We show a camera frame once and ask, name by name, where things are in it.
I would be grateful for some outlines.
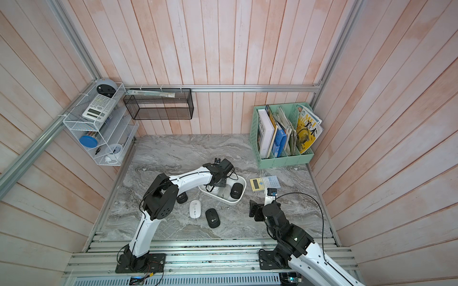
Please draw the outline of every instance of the book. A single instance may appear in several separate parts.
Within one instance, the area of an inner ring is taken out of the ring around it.
[[[273,137],[274,127],[266,110],[258,109],[258,114],[258,150],[261,159],[265,159],[268,157],[268,150]]]
[[[267,151],[267,158],[268,158],[270,156],[270,152],[272,152],[272,149],[273,149],[273,142],[275,141],[275,135],[277,134],[278,125],[275,123],[275,119],[273,118],[273,114],[269,113],[270,108],[269,108],[268,105],[266,106],[265,110],[266,110],[266,112],[267,112],[267,114],[269,116],[270,122],[272,123],[272,126],[273,126],[273,135],[272,135],[272,138],[270,140],[269,149]]]
[[[295,135],[294,135],[294,138],[291,138],[291,135],[293,134],[293,130],[295,130],[295,128],[293,127],[289,119],[286,117],[285,112],[283,111],[281,107],[277,108],[276,114],[277,114],[278,122],[280,123],[280,125],[282,125],[283,130],[286,133],[286,142],[284,145],[285,154],[286,156],[291,156],[292,154],[294,154],[293,148],[295,147],[295,144],[292,145],[291,147],[290,142],[294,141],[294,139],[296,138]]]
[[[282,154],[283,148],[286,144],[286,133],[283,130],[282,126],[278,123],[275,119],[275,116],[270,109],[270,106],[266,105],[266,111],[269,114],[269,118],[272,121],[274,128],[276,127],[276,133],[273,136],[273,146],[272,146],[272,153],[275,158],[280,157]]]
[[[296,108],[299,111],[296,146],[299,153],[304,154],[323,132],[323,128],[318,123],[318,117],[310,109],[300,104],[297,104]]]

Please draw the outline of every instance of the pink wooden wall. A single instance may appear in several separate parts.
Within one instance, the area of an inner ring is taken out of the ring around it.
[[[125,84],[312,84],[354,0],[62,0],[102,76]],[[254,105],[298,92],[195,94],[193,120],[141,134],[248,133]]]
[[[0,173],[92,80],[46,0],[0,1]],[[3,285],[56,285],[116,177],[62,131],[0,202]]]
[[[368,285],[456,285],[458,1],[368,1],[315,111],[313,173]]]

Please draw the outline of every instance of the magazine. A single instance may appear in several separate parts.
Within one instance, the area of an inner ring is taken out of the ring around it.
[[[296,146],[299,153],[304,154],[323,132],[323,128],[318,123],[321,120],[309,108],[300,104],[296,108],[299,111]]]

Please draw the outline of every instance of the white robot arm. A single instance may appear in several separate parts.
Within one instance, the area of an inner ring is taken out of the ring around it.
[[[143,196],[142,218],[134,238],[125,246],[124,253],[118,259],[117,273],[144,272],[148,266],[148,253],[151,240],[159,223],[168,216],[175,202],[187,201],[186,191],[200,185],[210,187],[225,185],[226,178],[234,171],[234,166],[227,159],[216,158],[215,163],[176,176],[159,174]]]
[[[276,193],[266,192],[266,201],[273,195]],[[278,242],[272,254],[279,268],[289,266],[316,286],[364,286],[332,260],[306,231],[289,223],[276,200],[258,212],[262,212],[268,231]]]
[[[178,194],[176,196],[180,197],[180,195],[192,188],[209,184],[212,177],[212,173],[206,167],[200,167],[191,172],[170,176],[169,181],[178,187]],[[129,249],[135,257],[140,257],[149,252],[149,245],[151,244],[151,240],[153,239],[159,223],[172,211],[172,209],[173,207],[163,208],[158,213],[160,218],[154,219],[151,219],[150,214],[146,210],[142,211],[144,216],[140,220],[134,239],[129,243]]]

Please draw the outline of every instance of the calculator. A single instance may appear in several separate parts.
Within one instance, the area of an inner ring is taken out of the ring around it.
[[[104,95],[98,94],[89,104],[88,108],[83,112],[84,118],[105,122],[110,113],[110,107],[113,99]]]
[[[268,176],[268,177],[261,177],[250,179],[251,189],[253,192],[263,191],[267,188],[280,188],[280,183],[278,182],[277,176]]]

